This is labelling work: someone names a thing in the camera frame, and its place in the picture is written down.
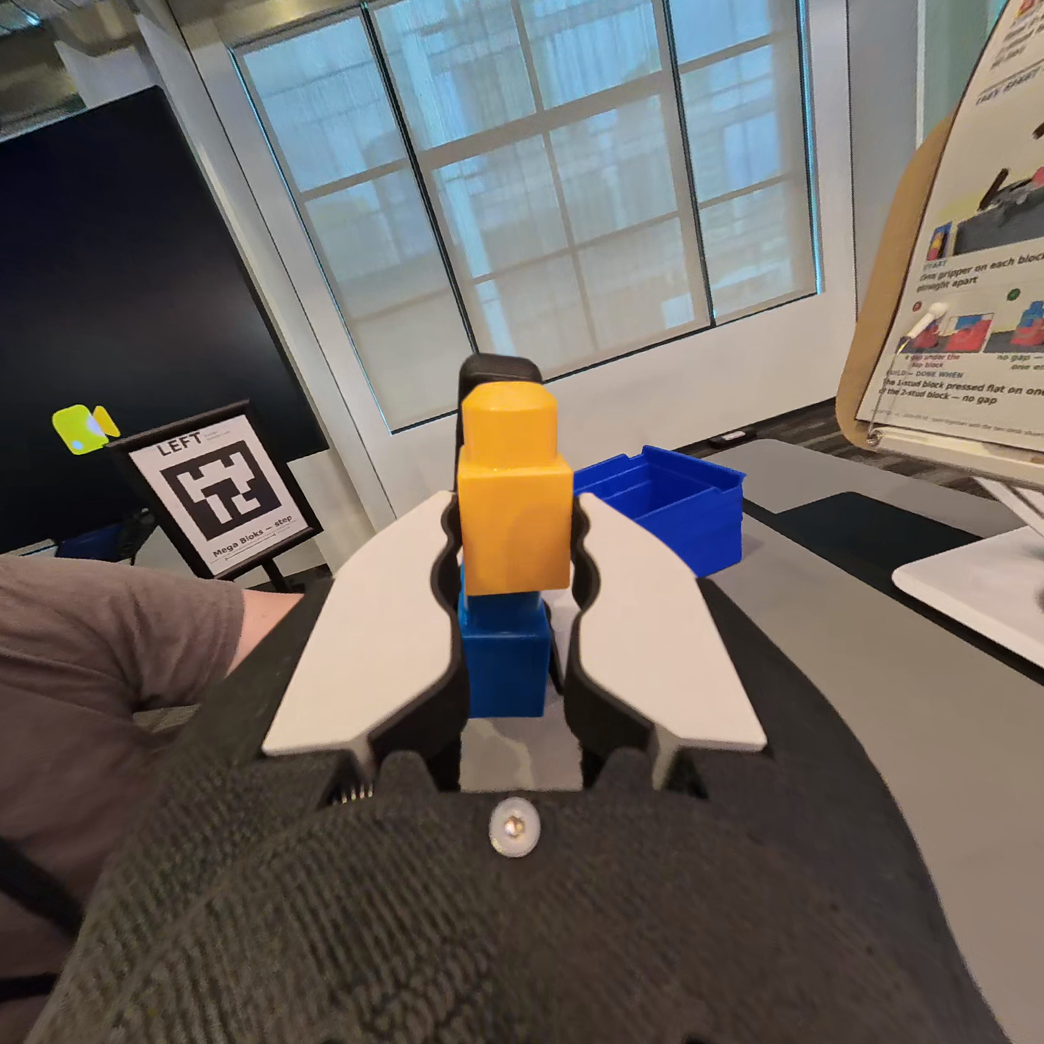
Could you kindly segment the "black-white marker sign stand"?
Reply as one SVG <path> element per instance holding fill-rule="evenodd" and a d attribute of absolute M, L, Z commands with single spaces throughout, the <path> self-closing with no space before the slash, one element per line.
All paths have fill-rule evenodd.
<path fill-rule="evenodd" d="M 321 520 L 250 400 L 108 449 L 196 576 L 234 582 L 260 568 L 277 593 L 303 592 L 277 557 L 321 535 Z"/>

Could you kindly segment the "dark desk mat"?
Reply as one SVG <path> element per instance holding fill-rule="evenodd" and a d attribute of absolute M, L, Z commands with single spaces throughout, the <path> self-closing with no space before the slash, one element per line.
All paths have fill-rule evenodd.
<path fill-rule="evenodd" d="M 981 537 L 855 492 L 834 494 L 781 513 L 773 513 L 748 498 L 742 507 L 748 517 L 898 604 L 909 608 L 1015 672 L 1043 684 L 1040 666 L 935 608 L 923 604 L 893 582 L 895 569 L 922 557 L 978 543 Z"/>

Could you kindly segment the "large grid window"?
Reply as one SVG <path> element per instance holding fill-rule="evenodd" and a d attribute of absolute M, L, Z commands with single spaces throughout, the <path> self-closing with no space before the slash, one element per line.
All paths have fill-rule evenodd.
<path fill-rule="evenodd" d="M 802 2 L 358 2 L 229 55 L 392 433 L 816 294 Z"/>

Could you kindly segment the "printed instruction sheet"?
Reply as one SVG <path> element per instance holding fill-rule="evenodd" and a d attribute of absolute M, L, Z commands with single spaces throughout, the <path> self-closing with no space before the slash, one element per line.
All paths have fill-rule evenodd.
<path fill-rule="evenodd" d="M 858 420 L 1042 451 L 1042 123 L 1043 3 L 1009 2 L 948 130 Z"/>

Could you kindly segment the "large dark display screen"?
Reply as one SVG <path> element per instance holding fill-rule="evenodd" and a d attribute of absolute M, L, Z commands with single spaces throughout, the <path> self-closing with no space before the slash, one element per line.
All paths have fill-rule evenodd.
<path fill-rule="evenodd" d="M 304 388 L 157 86 L 2 142 L 1 541 L 143 501 L 122 437 L 248 400 L 275 455 L 327 451 Z"/>

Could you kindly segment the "person's left forearm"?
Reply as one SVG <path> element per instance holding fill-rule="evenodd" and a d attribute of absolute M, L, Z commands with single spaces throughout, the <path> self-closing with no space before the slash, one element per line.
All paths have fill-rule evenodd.
<path fill-rule="evenodd" d="M 246 657 L 303 599 L 300 592 L 243 590 L 237 655 Z"/>

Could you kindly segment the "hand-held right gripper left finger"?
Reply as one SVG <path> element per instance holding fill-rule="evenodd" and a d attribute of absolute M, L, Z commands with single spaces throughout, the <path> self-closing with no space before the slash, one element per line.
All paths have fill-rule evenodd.
<path fill-rule="evenodd" d="M 392 754 L 410 751 L 438 784 L 456 782 L 470 706 L 460 549 L 457 499 L 443 490 L 272 628 L 261 643 L 275 699 L 263 756 L 335 751 L 370 782 Z"/>

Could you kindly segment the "blue plastic bin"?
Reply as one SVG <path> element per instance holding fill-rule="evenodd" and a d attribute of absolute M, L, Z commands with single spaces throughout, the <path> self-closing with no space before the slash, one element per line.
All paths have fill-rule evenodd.
<path fill-rule="evenodd" d="M 725 465 L 645 446 L 575 471 L 573 489 L 625 515 L 707 577 L 742 559 L 744 479 Z"/>

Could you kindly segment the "blue chair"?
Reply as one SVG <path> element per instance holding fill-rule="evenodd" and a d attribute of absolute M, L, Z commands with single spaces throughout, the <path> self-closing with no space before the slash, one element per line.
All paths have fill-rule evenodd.
<path fill-rule="evenodd" d="M 136 511 L 118 523 L 60 541 L 55 557 L 135 565 L 158 526 L 159 520 L 152 512 Z"/>

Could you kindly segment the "yellow one-stud block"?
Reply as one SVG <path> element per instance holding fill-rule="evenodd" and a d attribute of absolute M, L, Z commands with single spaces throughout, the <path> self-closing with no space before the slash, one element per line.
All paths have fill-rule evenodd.
<path fill-rule="evenodd" d="M 456 478 L 467 595 L 565 589 L 573 472 L 557 450 L 551 392 L 497 381 L 465 397 Z"/>

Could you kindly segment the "blue two-stud block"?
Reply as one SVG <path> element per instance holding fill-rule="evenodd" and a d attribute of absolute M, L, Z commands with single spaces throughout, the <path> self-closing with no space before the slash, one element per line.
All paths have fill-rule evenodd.
<path fill-rule="evenodd" d="M 469 718 L 537 719 L 550 681 L 552 632 L 538 591 L 458 598 Z"/>

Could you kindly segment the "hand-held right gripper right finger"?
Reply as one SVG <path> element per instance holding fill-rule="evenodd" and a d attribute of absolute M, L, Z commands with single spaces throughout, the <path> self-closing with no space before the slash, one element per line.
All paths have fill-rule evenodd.
<path fill-rule="evenodd" d="M 698 580 L 675 552 L 591 493 L 572 517 L 566 723 L 594 784 L 617 750 L 638 750 L 665 787 L 687 750 L 761 754 L 764 728 Z"/>

